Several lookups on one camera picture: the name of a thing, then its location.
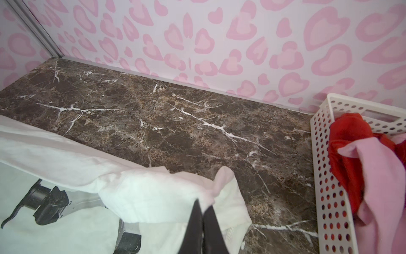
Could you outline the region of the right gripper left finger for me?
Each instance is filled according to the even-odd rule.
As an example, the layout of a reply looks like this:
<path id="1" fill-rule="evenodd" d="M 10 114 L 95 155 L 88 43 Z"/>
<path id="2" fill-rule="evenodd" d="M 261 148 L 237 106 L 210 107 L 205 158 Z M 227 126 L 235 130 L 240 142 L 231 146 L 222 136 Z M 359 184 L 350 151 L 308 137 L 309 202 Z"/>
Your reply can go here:
<path id="1" fill-rule="evenodd" d="M 199 200 L 195 200 L 178 254 L 201 254 L 202 242 L 203 215 Z"/>

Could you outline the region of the white t-shirt with black print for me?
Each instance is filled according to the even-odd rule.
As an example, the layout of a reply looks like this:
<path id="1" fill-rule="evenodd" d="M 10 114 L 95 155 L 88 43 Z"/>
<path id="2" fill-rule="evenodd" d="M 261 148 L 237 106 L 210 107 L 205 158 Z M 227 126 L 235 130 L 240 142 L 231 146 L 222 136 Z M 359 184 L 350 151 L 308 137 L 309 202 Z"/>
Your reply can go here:
<path id="1" fill-rule="evenodd" d="M 238 253 L 252 221 L 228 167 L 171 174 L 1 117 L 3 254 L 177 254 L 195 200 Z"/>

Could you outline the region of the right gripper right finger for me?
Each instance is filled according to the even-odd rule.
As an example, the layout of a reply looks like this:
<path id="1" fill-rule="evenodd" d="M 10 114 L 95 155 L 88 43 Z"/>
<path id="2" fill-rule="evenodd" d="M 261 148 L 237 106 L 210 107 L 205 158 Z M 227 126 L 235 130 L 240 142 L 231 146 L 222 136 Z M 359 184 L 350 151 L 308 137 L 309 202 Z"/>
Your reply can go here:
<path id="1" fill-rule="evenodd" d="M 203 254 L 229 254 L 213 206 L 203 216 Z"/>

